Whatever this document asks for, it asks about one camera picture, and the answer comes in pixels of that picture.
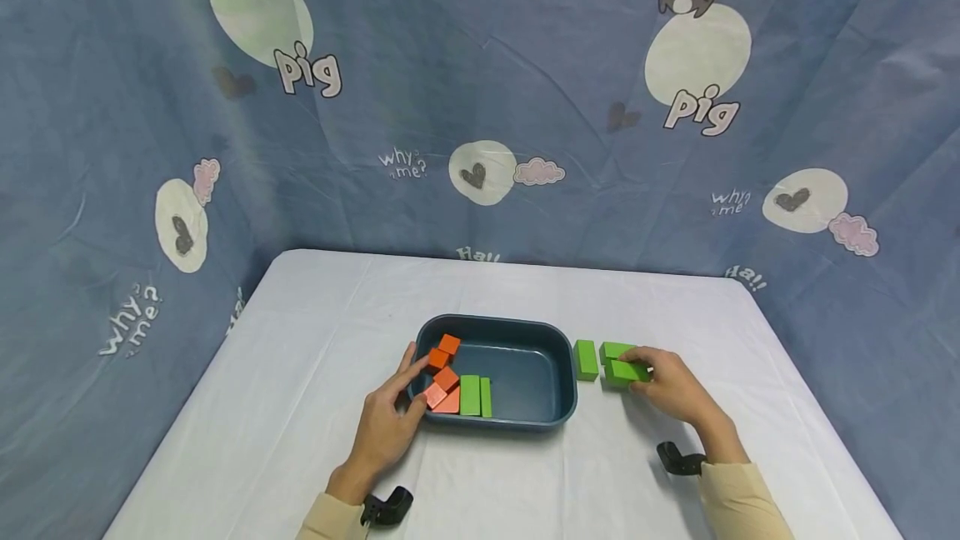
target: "blue backdrop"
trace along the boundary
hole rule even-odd
[[[728,275],[960,511],[960,0],[0,0],[0,538],[100,538],[289,248]]]

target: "dark blue bin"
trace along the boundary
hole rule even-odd
[[[462,340],[453,370],[491,378],[493,418],[427,412],[428,421],[455,426],[548,432],[577,407],[573,350],[563,332],[537,321],[437,315],[417,336],[417,358],[444,333]],[[423,374],[407,390],[411,399],[431,383]]]

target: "beige sleeve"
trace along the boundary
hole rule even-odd
[[[321,494],[303,520],[297,540],[365,540],[370,528],[360,525],[362,514],[363,506],[349,507]]]
[[[700,498],[717,540],[793,540],[793,533],[753,463],[704,463]]]

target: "heart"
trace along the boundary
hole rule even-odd
[[[610,110],[607,111],[607,131],[611,134],[621,129],[633,128],[639,121],[640,112],[627,112],[627,105],[621,102],[610,105]]]
[[[244,98],[257,91],[257,82],[248,74],[235,77],[226,67],[214,67],[213,77],[217,80],[220,92],[230,100]]]
[[[460,178],[463,178],[463,181],[477,188],[477,190],[483,190],[483,181],[487,179],[487,168],[483,167],[481,163],[475,162],[473,164],[473,172],[468,172],[467,169],[460,169]]]
[[[801,187],[800,190],[797,190],[792,196],[790,194],[777,194],[777,198],[774,199],[777,206],[780,207],[783,211],[788,213],[793,213],[810,199],[810,191],[807,187]]]
[[[190,230],[186,229],[186,222],[182,217],[175,214],[172,217],[172,222],[174,223],[174,229],[177,230],[177,253],[179,253],[179,256],[185,257],[193,248],[193,237],[190,236]]]

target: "white table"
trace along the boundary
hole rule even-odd
[[[362,399],[440,313],[546,321],[680,353],[732,415],[797,540],[902,540],[738,282],[327,251],[278,257],[108,530],[108,540],[294,538],[349,451]],[[383,479],[416,500],[375,538],[711,538],[656,446],[693,432],[578,384],[561,432],[429,427]]]

